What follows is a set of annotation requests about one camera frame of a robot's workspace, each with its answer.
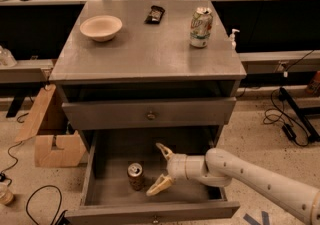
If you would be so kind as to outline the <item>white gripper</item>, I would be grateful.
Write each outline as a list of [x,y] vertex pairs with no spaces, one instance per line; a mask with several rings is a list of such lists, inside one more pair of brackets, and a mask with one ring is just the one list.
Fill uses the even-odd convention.
[[147,190],[147,196],[154,196],[172,186],[173,181],[186,178],[186,154],[174,154],[170,148],[157,143],[156,147],[161,151],[167,161],[168,175],[161,174],[155,183]]

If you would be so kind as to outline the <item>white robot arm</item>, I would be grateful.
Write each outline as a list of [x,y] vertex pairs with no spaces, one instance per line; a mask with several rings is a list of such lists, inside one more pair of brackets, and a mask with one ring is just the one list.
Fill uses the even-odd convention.
[[195,180],[207,186],[225,187],[236,179],[255,190],[305,225],[320,225],[320,190],[305,183],[246,162],[228,151],[209,149],[205,155],[174,153],[162,143],[157,148],[167,161],[161,174],[148,189],[153,196],[178,180]]

